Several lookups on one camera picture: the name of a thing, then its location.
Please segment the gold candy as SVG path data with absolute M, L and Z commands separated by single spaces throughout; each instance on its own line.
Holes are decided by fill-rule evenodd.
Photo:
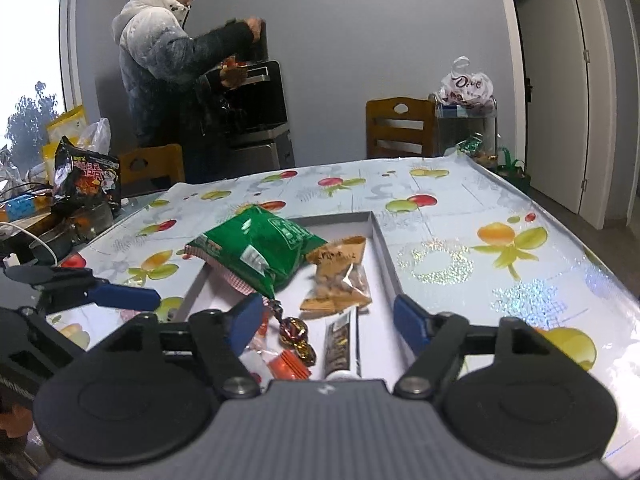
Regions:
M 309 343 L 307 324 L 295 316 L 285 316 L 279 301 L 269 300 L 267 306 L 279 323 L 279 338 L 285 348 L 291 349 L 306 366 L 314 366 L 317 355 Z

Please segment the white plastic shopping bag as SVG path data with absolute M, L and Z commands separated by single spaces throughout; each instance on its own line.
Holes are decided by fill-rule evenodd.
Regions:
M 470 60 L 459 56 L 452 62 L 450 73 L 442 78 L 436 96 L 444 105 L 486 106 L 494 98 L 494 84 L 486 74 L 473 73 Z

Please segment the white door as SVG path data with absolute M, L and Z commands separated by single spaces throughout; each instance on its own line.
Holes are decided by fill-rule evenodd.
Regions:
M 526 165 L 533 188 L 574 214 L 589 140 L 585 41 L 576 0 L 515 0 L 527 82 Z

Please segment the blue box on clutter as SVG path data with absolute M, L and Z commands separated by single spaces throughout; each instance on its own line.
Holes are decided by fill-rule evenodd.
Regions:
M 23 194 L 1 204 L 1 221 L 12 222 L 33 216 L 37 212 L 35 196 Z

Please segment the black cabinet appliance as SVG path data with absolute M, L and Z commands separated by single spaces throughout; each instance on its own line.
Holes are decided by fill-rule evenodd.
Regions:
M 221 174 L 241 177 L 295 166 L 280 63 L 260 39 L 206 74 L 215 138 L 222 142 Z

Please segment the orange snack packet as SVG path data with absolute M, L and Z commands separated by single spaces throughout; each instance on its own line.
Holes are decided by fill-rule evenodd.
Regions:
M 311 372 L 296 354 L 283 350 L 267 363 L 274 379 L 307 380 Z

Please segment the wooden chair near person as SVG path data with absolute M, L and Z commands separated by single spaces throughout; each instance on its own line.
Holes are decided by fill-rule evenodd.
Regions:
M 137 148 L 118 156 L 122 186 L 152 179 L 168 178 L 171 184 L 184 182 L 182 148 L 179 144 Z

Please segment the grey cardboard tray box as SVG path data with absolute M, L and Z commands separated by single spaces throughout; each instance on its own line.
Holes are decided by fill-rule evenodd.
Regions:
M 352 212 L 320 217 L 298 218 L 297 223 L 325 240 L 339 240 L 353 235 L 367 239 L 363 267 L 370 287 L 372 302 L 359 318 L 360 370 L 364 379 L 382 379 L 391 387 L 407 368 L 409 359 L 405 344 L 395 330 L 393 303 L 402 293 L 393 258 L 385 243 L 374 214 Z M 185 321 L 189 315 L 207 309 L 227 311 L 242 299 L 242 295 L 221 278 L 217 271 L 199 258 L 192 263 L 201 266 L 186 293 L 175 320 Z M 314 284 L 314 267 L 302 266 L 290 284 L 277 293 L 286 316 L 302 318 L 309 328 L 309 342 L 317 353 L 317 364 L 311 367 L 311 378 L 324 377 L 323 355 L 326 326 L 329 318 L 310 318 L 299 312 L 299 306 L 310 294 Z

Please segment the yellow package at window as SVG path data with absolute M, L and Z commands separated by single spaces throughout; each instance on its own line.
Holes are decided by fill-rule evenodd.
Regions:
M 54 177 L 55 152 L 62 137 L 66 136 L 70 142 L 76 143 L 87 126 L 85 107 L 82 105 L 76 106 L 46 125 L 48 143 L 43 145 L 41 154 L 44 170 L 46 170 L 47 180 L 50 184 L 53 183 Z

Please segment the person in puffer jacket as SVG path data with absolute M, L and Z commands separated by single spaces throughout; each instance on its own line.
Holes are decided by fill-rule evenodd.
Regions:
M 213 97 L 239 87 L 241 67 L 206 74 L 262 39 L 262 20 L 235 20 L 192 37 L 183 23 L 194 0 L 129 0 L 112 21 L 122 83 L 142 148 L 178 144 L 186 182 L 221 177 L 226 144 L 213 124 Z

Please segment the glass bowl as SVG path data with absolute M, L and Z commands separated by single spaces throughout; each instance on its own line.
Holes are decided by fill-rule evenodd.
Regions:
M 107 203 L 100 203 L 79 208 L 45 232 L 43 237 L 47 242 L 63 237 L 73 245 L 88 243 L 109 229 L 113 223 L 111 207 Z

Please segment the brown chocolate tube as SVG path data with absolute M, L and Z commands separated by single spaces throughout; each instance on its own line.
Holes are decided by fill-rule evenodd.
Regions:
M 361 378 L 357 307 L 346 309 L 326 326 L 323 378 L 329 382 Z

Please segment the green snack bag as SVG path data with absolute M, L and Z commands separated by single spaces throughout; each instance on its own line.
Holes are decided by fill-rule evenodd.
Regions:
M 230 271 L 255 292 L 273 299 L 302 265 L 306 255 L 326 241 L 298 223 L 259 206 L 191 240 L 184 251 Z

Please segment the clear lollipop packet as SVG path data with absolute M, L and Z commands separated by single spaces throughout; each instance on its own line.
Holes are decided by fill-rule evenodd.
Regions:
M 268 324 L 262 323 L 240 355 L 241 362 L 262 391 L 265 391 L 273 380 L 269 363 L 276 357 L 276 354 L 268 347 L 267 330 Z

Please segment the yellow peanut snack bag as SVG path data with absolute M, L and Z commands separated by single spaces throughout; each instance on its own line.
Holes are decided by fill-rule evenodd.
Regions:
M 314 286 L 300 305 L 303 315 L 318 318 L 351 307 L 367 310 L 372 298 L 363 266 L 366 246 L 367 239 L 356 235 L 332 240 L 306 255 L 316 273 Z

